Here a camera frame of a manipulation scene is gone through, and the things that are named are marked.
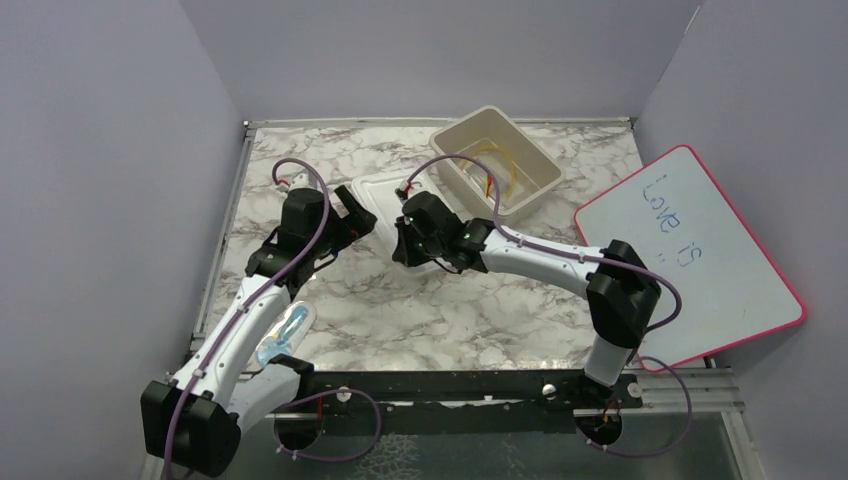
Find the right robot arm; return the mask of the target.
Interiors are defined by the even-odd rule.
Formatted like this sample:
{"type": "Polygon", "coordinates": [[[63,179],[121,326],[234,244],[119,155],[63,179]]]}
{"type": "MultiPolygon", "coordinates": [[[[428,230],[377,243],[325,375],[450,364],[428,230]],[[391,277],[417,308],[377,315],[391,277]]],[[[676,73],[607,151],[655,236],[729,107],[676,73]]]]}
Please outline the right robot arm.
{"type": "Polygon", "coordinates": [[[579,398],[600,407],[646,334],[661,296],[656,275],[626,242],[606,247],[558,244],[481,218],[461,220],[439,197],[421,192],[396,218],[394,262],[417,267],[446,262],[461,273],[505,273],[562,288],[587,301],[595,331],[577,380],[579,398]]]}

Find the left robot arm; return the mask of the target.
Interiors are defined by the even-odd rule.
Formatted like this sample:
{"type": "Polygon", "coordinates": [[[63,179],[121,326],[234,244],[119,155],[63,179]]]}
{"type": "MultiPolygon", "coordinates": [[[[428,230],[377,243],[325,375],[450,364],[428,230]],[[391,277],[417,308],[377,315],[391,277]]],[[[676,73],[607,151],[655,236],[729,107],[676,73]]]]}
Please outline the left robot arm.
{"type": "Polygon", "coordinates": [[[298,411],[313,401],[311,363],[275,355],[269,369],[240,376],[268,330],[316,270],[374,230],[376,216],[345,186],[335,194],[339,215],[324,188],[291,190],[280,224],[248,260],[245,276],[224,318],[200,349],[167,382],[152,381],[141,395],[148,454],[217,477],[234,458],[241,437],[281,405],[298,411]]]}

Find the white bin lid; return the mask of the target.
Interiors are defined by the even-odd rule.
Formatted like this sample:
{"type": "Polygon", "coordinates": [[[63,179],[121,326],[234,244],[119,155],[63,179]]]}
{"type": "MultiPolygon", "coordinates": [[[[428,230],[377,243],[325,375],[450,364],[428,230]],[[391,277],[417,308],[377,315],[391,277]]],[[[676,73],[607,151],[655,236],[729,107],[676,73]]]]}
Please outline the white bin lid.
{"type": "Polygon", "coordinates": [[[391,260],[391,254],[397,246],[397,229],[394,226],[401,214],[402,204],[395,194],[395,189],[413,173],[413,169],[382,172],[362,175],[351,182],[351,191],[358,202],[377,218],[373,232],[382,243],[383,252],[388,257],[391,267],[407,277],[420,278],[441,269],[434,263],[407,268],[391,260]]]}

